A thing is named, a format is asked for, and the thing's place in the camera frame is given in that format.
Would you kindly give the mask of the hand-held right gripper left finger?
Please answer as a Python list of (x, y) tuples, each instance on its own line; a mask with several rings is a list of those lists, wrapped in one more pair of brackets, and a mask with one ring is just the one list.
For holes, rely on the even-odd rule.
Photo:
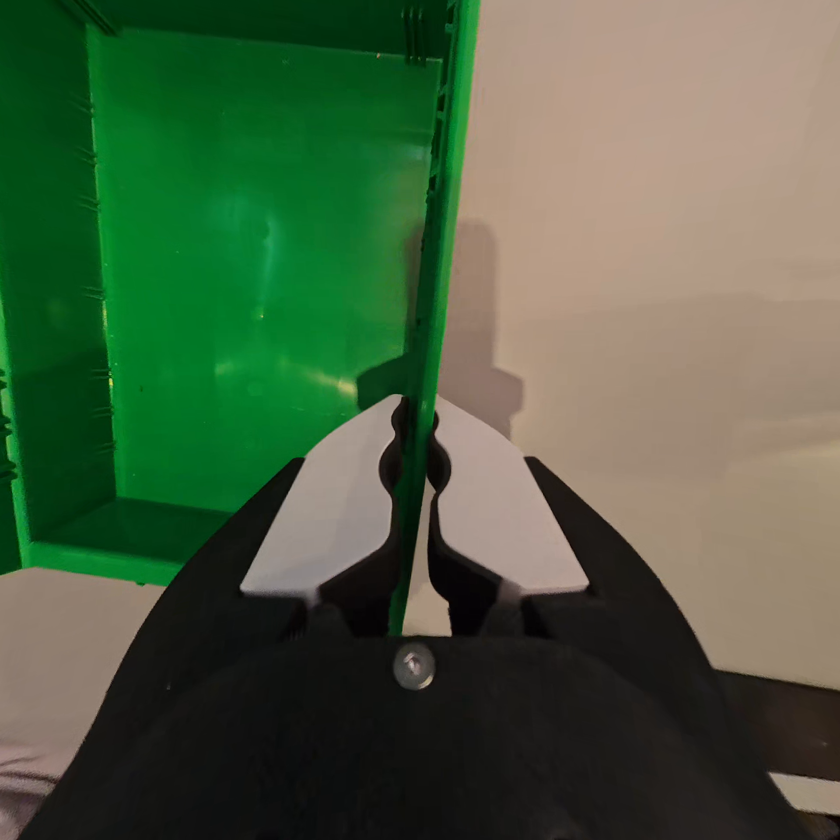
[(243, 595), (376, 601), (400, 577), (407, 400), (389, 395), (304, 458), (240, 585)]

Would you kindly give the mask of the green plastic box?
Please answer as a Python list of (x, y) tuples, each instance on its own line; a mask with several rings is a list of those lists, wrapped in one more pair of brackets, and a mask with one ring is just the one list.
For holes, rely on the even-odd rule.
[(2, 574), (168, 585), (405, 395), (406, 609), (479, 2), (2, 2)]

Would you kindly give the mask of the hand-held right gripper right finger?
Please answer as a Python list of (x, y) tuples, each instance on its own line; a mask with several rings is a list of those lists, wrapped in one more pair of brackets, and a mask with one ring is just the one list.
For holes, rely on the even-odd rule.
[(437, 514), (430, 547), (518, 600), (588, 588), (521, 450), (442, 397), (429, 439), (427, 479)]

